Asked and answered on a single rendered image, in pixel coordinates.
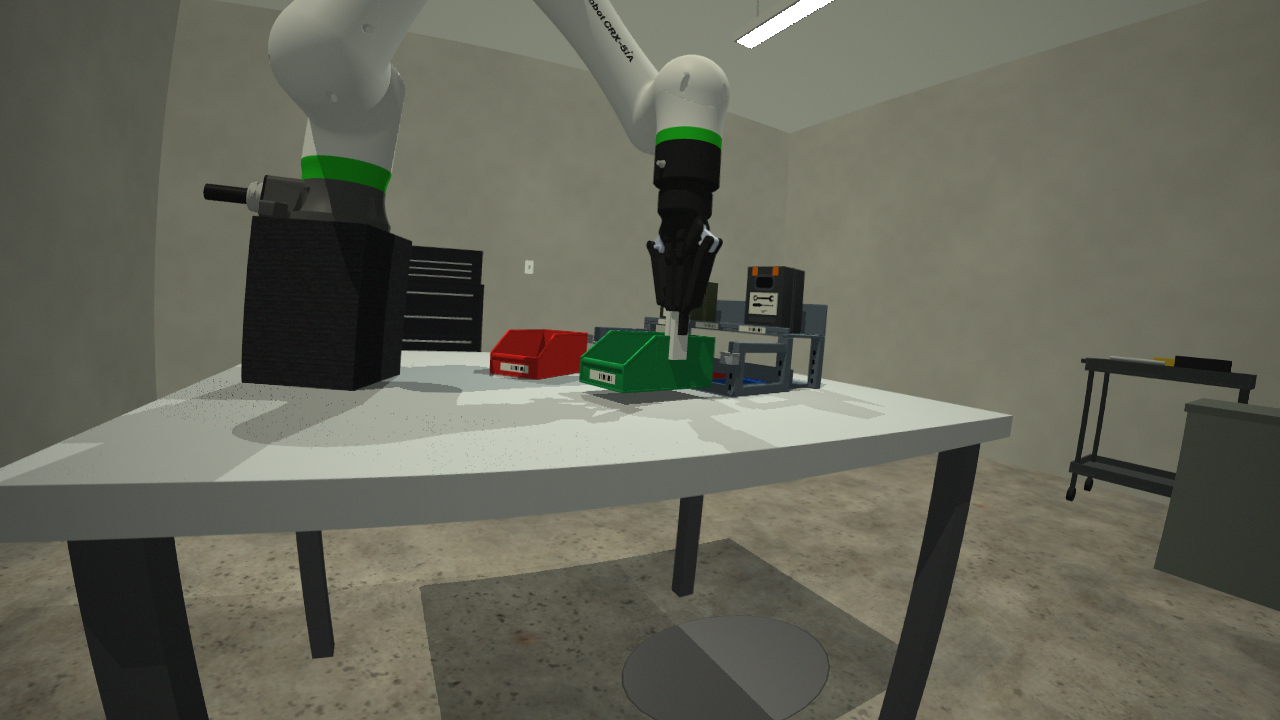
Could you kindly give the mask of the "red bin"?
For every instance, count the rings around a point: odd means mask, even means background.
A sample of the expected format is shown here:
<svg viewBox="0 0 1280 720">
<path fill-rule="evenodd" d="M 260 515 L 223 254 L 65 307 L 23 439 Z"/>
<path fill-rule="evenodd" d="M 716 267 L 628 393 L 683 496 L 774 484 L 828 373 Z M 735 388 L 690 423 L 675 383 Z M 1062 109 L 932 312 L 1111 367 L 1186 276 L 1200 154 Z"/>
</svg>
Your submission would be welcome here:
<svg viewBox="0 0 1280 720">
<path fill-rule="evenodd" d="M 586 351 L 584 332 L 507 331 L 490 352 L 490 373 L 535 380 L 568 375 L 579 373 L 580 357 Z"/>
</svg>

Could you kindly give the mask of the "green bin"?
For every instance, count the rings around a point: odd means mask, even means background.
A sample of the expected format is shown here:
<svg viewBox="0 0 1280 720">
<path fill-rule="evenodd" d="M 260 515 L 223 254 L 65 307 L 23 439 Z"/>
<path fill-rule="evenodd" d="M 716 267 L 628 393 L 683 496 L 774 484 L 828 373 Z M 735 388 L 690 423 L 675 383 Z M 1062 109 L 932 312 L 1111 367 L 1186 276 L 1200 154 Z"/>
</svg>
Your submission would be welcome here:
<svg viewBox="0 0 1280 720">
<path fill-rule="evenodd" d="M 582 382 L 620 393 L 710 387 L 716 337 L 689 334 L 687 359 L 669 360 L 664 334 L 609 331 L 585 352 Z"/>
</svg>

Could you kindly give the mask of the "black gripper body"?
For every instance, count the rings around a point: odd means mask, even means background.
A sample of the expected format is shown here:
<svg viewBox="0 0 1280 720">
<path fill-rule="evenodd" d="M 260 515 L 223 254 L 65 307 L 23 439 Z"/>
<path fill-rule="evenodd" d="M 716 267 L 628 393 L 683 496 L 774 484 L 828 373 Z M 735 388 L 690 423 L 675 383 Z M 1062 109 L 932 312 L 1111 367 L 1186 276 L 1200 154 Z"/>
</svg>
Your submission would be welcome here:
<svg viewBox="0 0 1280 720">
<path fill-rule="evenodd" d="M 713 193 L 703 186 L 671 184 L 659 190 L 657 210 L 662 219 L 659 236 L 664 245 L 664 231 L 673 231 L 673 255 L 677 247 L 676 231 L 684 228 L 687 231 L 685 255 L 695 256 L 704 224 L 707 231 L 710 231 L 708 219 L 712 215 L 712 201 Z"/>
</svg>

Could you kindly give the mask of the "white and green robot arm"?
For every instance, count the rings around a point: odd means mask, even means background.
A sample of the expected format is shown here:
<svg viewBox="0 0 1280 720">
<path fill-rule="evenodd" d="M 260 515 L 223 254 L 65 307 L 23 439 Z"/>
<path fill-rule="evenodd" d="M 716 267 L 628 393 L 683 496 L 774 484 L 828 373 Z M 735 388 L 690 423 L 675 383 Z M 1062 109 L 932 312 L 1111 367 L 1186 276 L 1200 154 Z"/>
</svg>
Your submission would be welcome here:
<svg viewBox="0 0 1280 720">
<path fill-rule="evenodd" d="M 658 74 L 609 0 L 532 1 L 591 72 L 631 143 L 655 155 L 653 184 L 719 190 L 730 105 L 721 67 L 684 55 Z M 390 59 L 426 3 L 294 0 L 285 6 L 273 24 L 268 56 L 276 82 L 308 117 L 302 179 L 265 176 L 248 188 L 205 184 L 204 199 L 247 204 L 259 217 L 361 223 L 390 233 L 385 193 L 404 102 L 404 81 Z"/>
</svg>

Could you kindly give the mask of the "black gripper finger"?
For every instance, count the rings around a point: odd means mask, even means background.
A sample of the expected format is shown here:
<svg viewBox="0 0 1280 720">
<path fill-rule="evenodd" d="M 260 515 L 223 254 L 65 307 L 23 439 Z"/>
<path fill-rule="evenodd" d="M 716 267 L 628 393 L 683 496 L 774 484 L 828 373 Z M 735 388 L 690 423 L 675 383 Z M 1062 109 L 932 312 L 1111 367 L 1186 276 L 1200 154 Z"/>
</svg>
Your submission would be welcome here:
<svg viewBox="0 0 1280 720">
<path fill-rule="evenodd" d="M 689 314 L 692 309 L 701 307 L 716 254 L 723 243 L 723 240 L 710 234 L 704 224 L 698 252 L 695 256 L 689 256 L 685 255 L 686 234 L 687 231 L 684 228 L 678 228 L 676 232 L 676 260 L 678 264 L 675 284 L 675 306 L 669 306 L 672 311 L 669 360 L 686 360 L 687 357 Z"/>
<path fill-rule="evenodd" d="M 657 305 L 666 307 L 666 336 L 669 336 L 671 329 L 671 310 L 669 306 L 675 306 L 675 284 L 677 275 L 676 256 L 673 255 L 673 231 L 666 229 L 663 234 L 664 245 L 662 243 L 660 236 L 654 241 L 646 242 L 646 249 L 652 256 L 652 272 L 657 295 Z"/>
</svg>

